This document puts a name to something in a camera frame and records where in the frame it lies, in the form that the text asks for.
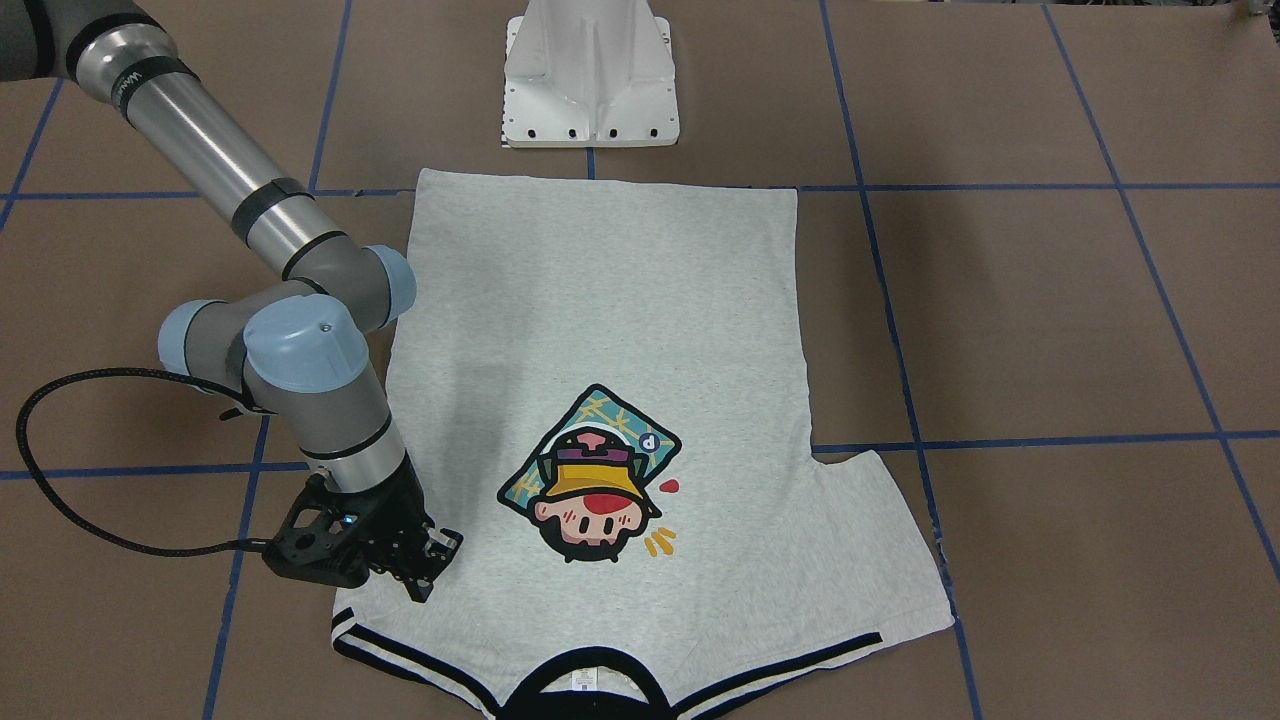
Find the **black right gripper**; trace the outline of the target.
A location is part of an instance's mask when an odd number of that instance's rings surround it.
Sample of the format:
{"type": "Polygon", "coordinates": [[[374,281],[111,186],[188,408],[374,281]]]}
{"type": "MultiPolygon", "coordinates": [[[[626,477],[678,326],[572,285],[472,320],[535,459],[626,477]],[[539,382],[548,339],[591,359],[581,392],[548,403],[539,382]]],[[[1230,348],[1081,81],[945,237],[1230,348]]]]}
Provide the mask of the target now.
{"type": "Polygon", "coordinates": [[[356,515],[355,547],[369,571],[392,574],[415,603],[426,603],[465,537],[433,527],[411,459],[381,483],[340,495],[340,511],[356,515]]]}

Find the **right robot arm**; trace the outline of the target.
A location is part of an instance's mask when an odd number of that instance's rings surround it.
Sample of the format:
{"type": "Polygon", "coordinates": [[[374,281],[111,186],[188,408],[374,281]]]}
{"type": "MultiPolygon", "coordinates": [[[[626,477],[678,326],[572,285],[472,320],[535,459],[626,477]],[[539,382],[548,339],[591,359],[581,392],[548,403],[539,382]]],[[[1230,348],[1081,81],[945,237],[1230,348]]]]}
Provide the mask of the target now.
{"type": "Polygon", "coordinates": [[[404,255],[353,241],[310,186],[209,92],[172,35],[137,3],[5,1],[3,81],[46,78],[118,114],[275,278],[243,299],[174,309],[157,332],[156,369],[79,372],[33,391],[17,414],[15,445],[46,500],[82,530],[136,553],[255,553],[287,579],[357,589],[384,577],[426,602],[465,538],[430,518],[369,347],[369,336],[401,320],[416,300],[404,255]],[[38,465],[29,423],[54,392],[108,378],[183,384],[228,398],[232,416],[280,419],[308,474],[274,534],[168,548],[77,512],[38,465]]]}

